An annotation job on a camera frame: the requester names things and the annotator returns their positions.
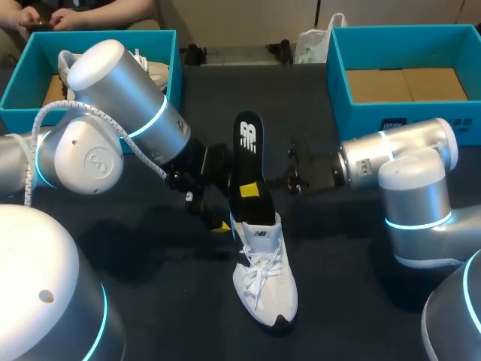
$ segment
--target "n logo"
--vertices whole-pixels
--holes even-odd
[[[240,123],[240,145],[256,154],[256,128],[246,122]]]

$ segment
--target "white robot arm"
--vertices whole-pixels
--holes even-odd
[[[295,143],[291,184],[312,194],[343,185],[378,186],[395,258],[417,269],[460,266],[429,297],[422,340],[431,361],[481,357],[481,206],[451,209],[446,172],[458,161],[454,133],[442,119],[345,141],[312,157]]]
[[[86,51],[68,85],[77,101],[41,109],[31,134],[0,137],[0,197],[25,187],[29,206],[35,186],[105,192],[123,170],[122,137],[172,189],[188,193],[190,213],[216,227],[202,196],[210,184],[227,194],[227,146],[193,138],[121,43],[103,41]],[[41,128],[55,108],[69,110],[58,126]],[[119,315],[68,232],[18,205],[0,205],[0,220],[0,359],[122,361]]]
[[[222,224],[202,198],[211,184],[227,195],[230,150],[192,137],[189,125],[120,42],[102,41],[87,50],[72,65],[68,85],[75,102],[43,108],[31,135],[0,137],[0,196],[18,192],[25,183],[26,205],[35,184],[81,194],[105,192],[122,173],[123,138],[172,189],[189,194],[189,213],[200,215],[210,229]],[[41,128],[54,108],[69,111],[58,126]]]

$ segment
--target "hand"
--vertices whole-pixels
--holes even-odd
[[[20,21],[40,21],[40,15],[31,6],[27,6],[13,14],[12,22],[15,24],[15,29],[27,41],[30,38],[30,32],[19,24]]]
[[[58,9],[52,14],[50,25],[55,31],[82,30],[86,28],[84,12],[77,12],[70,9]]]

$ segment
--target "shoe tongue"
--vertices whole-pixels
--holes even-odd
[[[254,252],[273,253],[280,243],[281,223],[273,226],[258,226],[242,222],[247,245]]]

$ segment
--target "white cable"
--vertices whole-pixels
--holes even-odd
[[[29,148],[29,145],[27,143],[27,141],[25,139],[23,139],[23,137],[21,135],[18,135],[18,134],[15,134],[15,133],[12,133],[12,134],[6,134],[5,137],[11,137],[13,139],[15,139],[18,144],[20,144],[26,158],[27,158],[27,162],[28,162],[28,165],[27,167],[32,167],[34,168],[35,167],[35,163],[34,163],[34,158],[32,158],[32,152]],[[32,188],[34,189],[36,186],[37,186],[37,175],[36,173],[33,173],[32,175],[33,179],[32,179]]]
[[[61,100],[57,102],[50,103],[49,105],[46,105],[40,111],[38,112],[37,116],[35,117],[35,121],[33,123],[33,128],[32,128],[32,140],[30,141],[30,148],[32,151],[32,158],[35,159],[37,155],[37,143],[38,143],[38,133],[40,132],[40,126],[42,124],[42,121],[44,120],[45,116],[51,112],[53,109],[83,109],[85,111],[88,111],[91,115],[95,115],[96,117],[99,117],[100,119],[104,120],[108,124],[110,124],[117,132],[117,134],[123,138],[125,143],[129,146],[130,149],[132,149],[132,152],[143,162],[145,163],[149,168],[154,170],[155,173],[160,175],[162,179],[166,179],[168,176],[167,173],[165,173],[159,166],[157,166],[155,163],[153,163],[150,159],[147,158],[147,156],[140,150],[137,145],[135,145],[134,141],[129,137],[129,134],[116,122],[113,120],[111,117],[106,115],[103,111],[100,111],[97,108],[94,108],[91,105],[82,103],[82,102],[75,102],[71,100]],[[27,178],[25,182],[25,205],[27,207],[30,207],[32,205],[32,178],[33,178],[33,172],[32,169],[29,165],[27,168]]]

